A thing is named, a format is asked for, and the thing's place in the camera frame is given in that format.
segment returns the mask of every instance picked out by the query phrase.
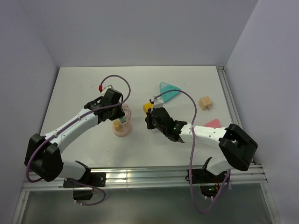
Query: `metal frame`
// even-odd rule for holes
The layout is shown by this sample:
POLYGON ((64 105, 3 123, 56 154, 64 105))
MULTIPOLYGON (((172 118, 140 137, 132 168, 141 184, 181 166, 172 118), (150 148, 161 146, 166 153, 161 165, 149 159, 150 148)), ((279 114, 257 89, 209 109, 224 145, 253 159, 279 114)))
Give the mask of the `metal frame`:
MULTIPOLYGON (((228 81, 225 76, 224 67, 217 67, 219 79, 228 105, 229 114, 233 123, 242 127, 235 102, 230 91, 228 81)), ((174 167, 137 167, 137 168, 93 168, 92 172, 106 172, 106 185, 103 189, 128 189, 128 188, 156 188, 156 187, 181 187, 188 186, 185 180, 188 166, 174 167)), ((30 174, 32 179, 38 176, 30 174)), ((24 181, 19 202, 16 207, 12 223, 19 224, 26 208, 29 193, 31 191, 54 191, 54 190, 73 190, 63 188, 63 178, 57 178, 51 182, 39 181, 29 183, 24 181)), ((260 183, 273 224, 280 224, 279 216, 275 208, 274 201, 269 192, 269 186, 262 165, 252 163, 246 172, 236 169, 231 170, 232 184, 260 183)))

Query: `white table surface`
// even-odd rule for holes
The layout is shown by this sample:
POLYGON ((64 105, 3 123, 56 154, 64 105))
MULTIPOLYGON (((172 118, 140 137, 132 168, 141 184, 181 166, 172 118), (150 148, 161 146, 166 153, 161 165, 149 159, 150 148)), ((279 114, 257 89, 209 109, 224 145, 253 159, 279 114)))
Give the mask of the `white table surface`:
MULTIPOLYGON (((112 132, 112 122, 107 120, 88 130, 71 143, 62 154, 64 160, 78 160, 90 167, 144 167, 188 165, 191 143, 171 142, 160 132, 147 130, 142 106, 159 93, 160 82, 180 87, 189 93, 198 106, 196 125, 203 126, 217 118, 221 126, 231 123, 228 107, 214 66, 162 66, 162 67, 85 67, 61 68, 56 80, 41 134, 60 127, 73 118, 84 105, 99 96, 98 87, 104 77, 118 74, 127 79, 132 92, 127 103, 131 117, 131 133, 123 138, 112 132), (202 111, 198 101, 209 96, 213 106, 202 111)), ((112 84, 128 93, 126 84, 110 78, 104 86, 112 84)), ((187 96, 180 93, 164 107, 176 120, 191 122, 194 108, 187 96)), ((193 164, 203 165, 206 159, 220 149, 197 142, 193 164)))

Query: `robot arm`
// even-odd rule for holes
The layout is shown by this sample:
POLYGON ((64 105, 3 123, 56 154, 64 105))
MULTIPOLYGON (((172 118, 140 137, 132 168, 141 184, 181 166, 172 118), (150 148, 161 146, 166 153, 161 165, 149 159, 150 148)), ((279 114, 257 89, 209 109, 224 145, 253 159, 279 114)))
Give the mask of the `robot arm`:
MULTIPOLYGON (((153 104, 148 109, 145 119, 148 129, 157 128, 168 139, 174 142, 192 142, 192 124, 173 120, 163 108, 161 98, 152 98, 153 104)), ((221 153, 210 157, 201 169, 201 179, 210 182, 211 179, 222 172, 236 168, 247 171, 257 149, 257 143, 247 135, 238 125, 230 124, 227 128, 211 128, 194 126, 197 142, 220 148, 221 153)))
POLYGON ((55 136, 39 150, 31 162, 30 169, 47 182, 54 180, 56 177, 63 177, 80 180, 81 183, 88 184, 91 169, 79 161, 62 161, 61 153, 85 131, 107 119, 115 120, 119 118, 122 122, 125 122, 126 117, 121 105, 90 113, 97 108, 117 104, 121 98, 122 94, 109 85, 101 91, 100 97, 87 103, 84 109, 61 127, 44 136, 39 134, 33 135, 29 140, 24 162, 25 166, 28 165, 33 152, 43 142, 49 140, 51 136, 55 136))

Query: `blue object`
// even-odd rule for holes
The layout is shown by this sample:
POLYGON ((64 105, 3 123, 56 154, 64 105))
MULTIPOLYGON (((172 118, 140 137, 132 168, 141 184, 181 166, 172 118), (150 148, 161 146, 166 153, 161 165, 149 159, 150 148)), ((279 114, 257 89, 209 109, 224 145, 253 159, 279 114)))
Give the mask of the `blue object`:
MULTIPOLYGON (((170 85, 168 83, 160 83, 160 94, 164 93, 168 90, 181 90, 181 89, 174 85, 170 85)), ((162 95, 161 98, 163 99, 164 103, 166 103, 167 101, 169 101, 172 98, 174 98, 175 96, 177 96, 179 93, 180 93, 179 91, 168 92, 168 93, 162 95)))

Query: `wall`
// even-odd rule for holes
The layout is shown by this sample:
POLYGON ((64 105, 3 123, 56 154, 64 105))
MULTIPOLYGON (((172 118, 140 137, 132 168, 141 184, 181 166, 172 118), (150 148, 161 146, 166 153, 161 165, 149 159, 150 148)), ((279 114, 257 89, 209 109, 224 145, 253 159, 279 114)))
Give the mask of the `wall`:
POLYGON ((60 67, 225 65, 257 0, 19 0, 60 67))
POLYGON ((258 142, 283 223, 298 223, 299 1, 259 0, 228 63, 242 124, 258 142))
POLYGON ((10 223, 30 136, 40 131, 57 67, 16 0, 0 7, 0 220, 10 223))

